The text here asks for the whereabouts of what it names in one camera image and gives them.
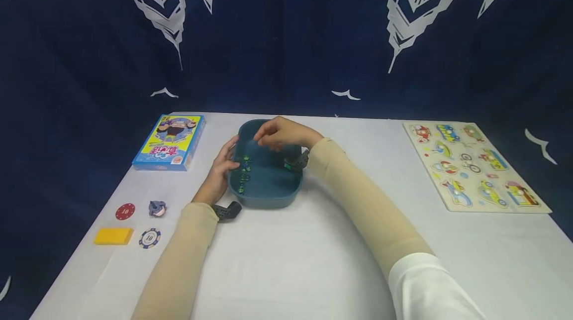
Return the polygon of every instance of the cartoon character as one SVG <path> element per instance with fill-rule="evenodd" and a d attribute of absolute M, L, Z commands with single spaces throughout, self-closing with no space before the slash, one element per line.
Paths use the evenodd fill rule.
<path fill-rule="evenodd" d="M 419 136 L 418 137 L 418 143 L 429 142 L 431 132 L 427 127 L 423 127 L 420 124 L 414 124 L 414 125 L 411 124 L 410 125 L 410 131 L 412 132 L 412 134 Z"/>
<path fill-rule="evenodd" d="M 466 134 L 468 136 L 475 139 L 477 142 L 479 142 L 479 143 L 485 142 L 485 139 L 483 139 L 483 136 L 481 135 L 481 133 L 475 127 L 473 127 L 471 124 L 466 125 L 464 127 L 464 131 L 466 132 Z"/>
<path fill-rule="evenodd" d="M 197 123 L 194 120 L 188 120 L 183 117 L 171 118 L 170 116 L 165 116 L 161 119 L 159 127 L 155 130 L 158 134 L 166 132 L 164 142 L 169 142 L 167 139 L 171 139 L 174 142 L 181 132 L 186 128 L 191 130 L 196 127 Z"/>
<path fill-rule="evenodd" d="M 540 207 L 539 202 L 535 200 L 535 197 L 531 195 L 527 188 L 522 187 L 516 181 L 509 181 L 505 184 L 505 187 L 509 190 L 507 194 L 518 206 Z"/>
<path fill-rule="evenodd" d="M 448 174 L 456 174 L 458 172 L 458 168 L 448 161 L 440 161 L 437 164 L 431 165 L 431 167 L 438 172 L 444 172 Z"/>
<path fill-rule="evenodd" d="M 494 150 L 490 150 L 490 149 L 483 149 L 483 151 L 485 153 L 480 154 L 479 158 L 481 158 L 481 159 L 483 159 L 483 161 L 489 163 L 489 165 L 491 166 L 491 168 L 493 168 L 493 170 L 504 171 L 507 169 L 507 164 L 505 163 L 505 161 L 503 159 L 501 159 L 501 156 L 497 152 L 495 152 Z"/>
<path fill-rule="evenodd" d="M 446 158 L 452 158 L 452 151 L 442 141 L 436 141 L 434 152 L 441 153 Z"/>
<path fill-rule="evenodd" d="M 500 198 L 500 196 L 495 191 L 493 184 L 488 181 L 481 181 L 479 187 L 477 188 L 479 196 L 482 197 L 487 202 L 493 203 L 498 207 L 507 208 L 507 202 Z"/>
<path fill-rule="evenodd" d="M 454 128 L 449 124 L 437 124 L 436 128 L 442 135 L 442 138 L 447 140 L 449 143 L 460 142 L 460 136 L 456 135 Z"/>
<path fill-rule="evenodd" d="M 475 174 L 481 173 L 481 168 L 479 168 L 474 164 L 473 159 L 470 155 L 468 155 L 467 153 L 462 153 L 460 154 L 460 158 L 462 160 L 462 167 L 468 168 Z"/>
<path fill-rule="evenodd" d="M 460 204 L 464 207 L 472 206 L 472 200 L 465 195 L 463 192 L 465 188 L 462 187 L 458 181 L 452 180 L 452 178 L 450 178 L 449 181 L 445 181 L 444 183 L 441 183 L 441 185 L 442 187 L 448 188 L 448 191 L 450 191 L 450 196 L 452 196 L 455 204 Z"/>
<path fill-rule="evenodd" d="M 151 215 L 153 217 L 161 217 L 163 214 L 165 214 L 166 210 L 167 210 L 167 206 L 166 206 L 165 202 L 151 201 L 149 203 L 149 215 Z"/>

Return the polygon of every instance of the white table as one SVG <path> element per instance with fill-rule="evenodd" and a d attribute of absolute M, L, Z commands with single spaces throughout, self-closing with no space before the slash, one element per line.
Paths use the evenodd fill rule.
<path fill-rule="evenodd" d="M 206 128 L 188 172 L 130 169 L 69 259 L 33 319 L 129 319 L 180 210 L 222 144 L 261 115 L 204 113 Z M 291 117 L 335 139 L 396 202 L 489 319 L 570 319 L 573 244 L 546 214 L 446 210 L 398 120 Z M 163 200 L 164 218 L 147 214 Z M 227 192 L 220 204 L 233 200 Z M 135 215 L 118 221 L 124 203 Z M 104 226 L 131 226 L 126 246 L 92 244 Z M 161 230 L 151 249 L 137 244 Z M 192 319 L 394 319 L 384 278 L 346 215 L 309 173 L 291 206 L 244 209 L 218 226 Z"/>

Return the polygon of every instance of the small toy figure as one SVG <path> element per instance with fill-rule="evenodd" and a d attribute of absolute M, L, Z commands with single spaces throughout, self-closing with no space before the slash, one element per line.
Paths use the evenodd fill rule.
<path fill-rule="evenodd" d="M 171 142 L 174 142 L 181 132 L 187 128 L 191 130 L 197 125 L 195 121 L 188 120 L 182 117 L 177 118 L 170 118 L 169 116 L 163 117 L 161 123 L 159 123 L 159 127 L 155 130 L 158 134 L 166 132 L 165 135 L 165 142 L 169 142 L 167 139 L 170 139 Z"/>
<path fill-rule="evenodd" d="M 149 215 L 153 217 L 161 217 L 163 214 L 165 214 L 166 210 L 167 206 L 165 202 L 151 201 L 149 203 Z"/>

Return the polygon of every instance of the hand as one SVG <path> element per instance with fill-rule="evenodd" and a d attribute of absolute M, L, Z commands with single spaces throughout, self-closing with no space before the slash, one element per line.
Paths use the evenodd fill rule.
<path fill-rule="evenodd" d="M 237 143 L 239 136 L 236 135 L 225 143 L 218 156 L 215 158 L 209 174 L 197 191 L 191 202 L 207 203 L 209 206 L 217 203 L 227 190 L 227 176 L 229 170 L 238 168 L 241 164 L 231 161 L 233 147 Z"/>
<path fill-rule="evenodd" d="M 259 146 L 266 144 L 271 150 L 280 151 L 283 144 L 300 144 L 312 149 L 323 138 L 323 135 L 310 127 L 277 116 L 261 125 L 253 140 L 258 141 Z"/>

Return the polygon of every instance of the red poker chip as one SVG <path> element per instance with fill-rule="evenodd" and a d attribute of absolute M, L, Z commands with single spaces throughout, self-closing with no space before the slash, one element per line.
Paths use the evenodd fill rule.
<path fill-rule="evenodd" d="M 126 220 L 135 213 L 135 206 L 133 203 L 125 203 L 123 206 L 117 208 L 115 217 L 119 220 Z"/>

